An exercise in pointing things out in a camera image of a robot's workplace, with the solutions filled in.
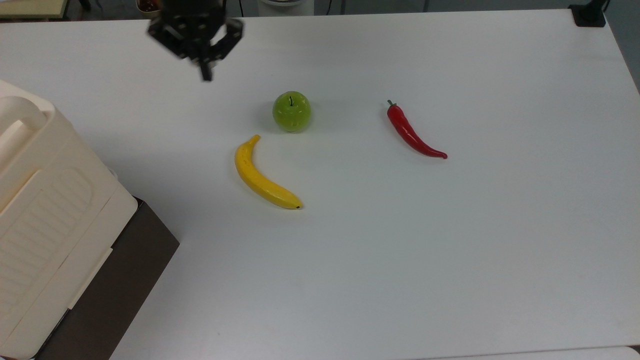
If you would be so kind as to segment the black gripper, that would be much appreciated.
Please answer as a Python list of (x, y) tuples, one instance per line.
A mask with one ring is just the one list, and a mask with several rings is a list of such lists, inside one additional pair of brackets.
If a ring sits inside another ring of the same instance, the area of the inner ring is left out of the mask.
[[(204, 82), (212, 82), (214, 67), (224, 60), (243, 37), (244, 23), (226, 20), (225, 0), (161, 0), (160, 17), (147, 33), (179, 60), (195, 64)], [(225, 34), (211, 40), (224, 25)]]

